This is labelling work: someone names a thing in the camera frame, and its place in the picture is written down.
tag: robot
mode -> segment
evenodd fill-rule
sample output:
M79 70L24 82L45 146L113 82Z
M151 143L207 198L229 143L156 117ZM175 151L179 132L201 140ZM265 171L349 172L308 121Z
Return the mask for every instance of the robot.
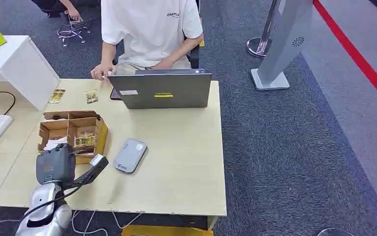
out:
M90 162L92 168L75 179L76 159L69 144L59 144L36 158L36 179L41 184L31 197L30 208L20 220L16 236L61 236L72 218L65 198L92 183L109 164L103 155ZM64 191L75 188L68 194Z

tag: red carpet stripe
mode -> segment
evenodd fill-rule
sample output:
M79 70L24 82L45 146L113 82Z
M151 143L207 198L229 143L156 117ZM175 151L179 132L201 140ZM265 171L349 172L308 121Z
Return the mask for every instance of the red carpet stripe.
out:
M361 53L356 49L356 47L351 43L351 41L346 37L344 32L339 28L338 24L333 20L333 18L326 11L325 7L319 2L319 0L314 0L313 5L316 10L322 16L328 27L331 29L335 37L342 44L344 49L348 52L357 66L361 71L367 76L368 80L377 89L377 72L371 67L371 65L364 59Z

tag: laptop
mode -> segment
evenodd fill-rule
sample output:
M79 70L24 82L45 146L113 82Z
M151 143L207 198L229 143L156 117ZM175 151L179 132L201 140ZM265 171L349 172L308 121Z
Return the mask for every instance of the laptop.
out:
M204 108L209 100L212 74L197 71L166 70L157 74L158 71L147 70L108 78L128 109Z

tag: white t-shirt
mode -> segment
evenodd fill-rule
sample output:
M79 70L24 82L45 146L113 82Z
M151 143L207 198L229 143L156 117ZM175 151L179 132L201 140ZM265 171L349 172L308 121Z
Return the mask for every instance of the white t-shirt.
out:
M104 42L124 40L119 62L154 66L203 32L195 0L101 0Z

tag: person's hand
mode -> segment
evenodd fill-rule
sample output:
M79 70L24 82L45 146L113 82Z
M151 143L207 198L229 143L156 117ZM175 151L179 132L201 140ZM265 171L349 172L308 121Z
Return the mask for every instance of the person's hand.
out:
M157 65L152 67L152 70L167 70L171 69L173 67L173 62L170 60L167 60L167 58L160 61Z
M113 63L101 63L97 65L90 73L95 80L106 80L109 71L115 73L115 66Z
M68 14L70 15L70 18L75 21L81 21L80 13L77 11L77 9L72 8L68 10Z

